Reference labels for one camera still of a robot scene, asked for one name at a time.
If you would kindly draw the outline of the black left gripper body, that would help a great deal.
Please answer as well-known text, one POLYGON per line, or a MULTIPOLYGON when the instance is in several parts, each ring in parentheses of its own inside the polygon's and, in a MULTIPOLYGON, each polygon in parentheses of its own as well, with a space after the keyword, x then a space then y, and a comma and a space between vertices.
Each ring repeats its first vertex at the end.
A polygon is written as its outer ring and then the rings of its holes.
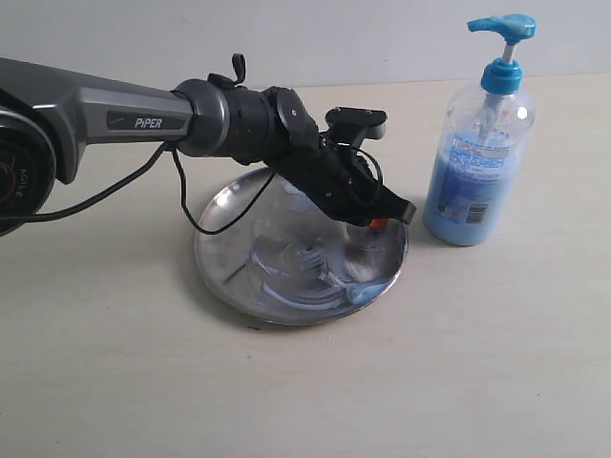
POLYGON ((292 146, 265 164, 331 219, 360 227, 386 219, 411 223, 415 205, 386 187, 379 163, 372 162, 372 173, 364 154, 322 133, 315 143, 292 146))

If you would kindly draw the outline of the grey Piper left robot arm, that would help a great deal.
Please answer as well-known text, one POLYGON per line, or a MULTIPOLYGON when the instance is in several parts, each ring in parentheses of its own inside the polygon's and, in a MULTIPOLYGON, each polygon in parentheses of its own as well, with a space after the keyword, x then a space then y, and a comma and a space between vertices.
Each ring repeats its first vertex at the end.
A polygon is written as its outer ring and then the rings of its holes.
POLYGON ((63 219, 96 204, 41 208, 56 182, 71 183, 93 144, 155 142, 174 157, 228 157, 265 164, 331 219, 367 226, 409 223, 414 205, 385 186, 377 161, 362 149, 384 133, 379 110, 336 108, 321 130, 297 92, 244 84, 210 73, 171 91, 5 58, 1 62, 1 231, 63 219))

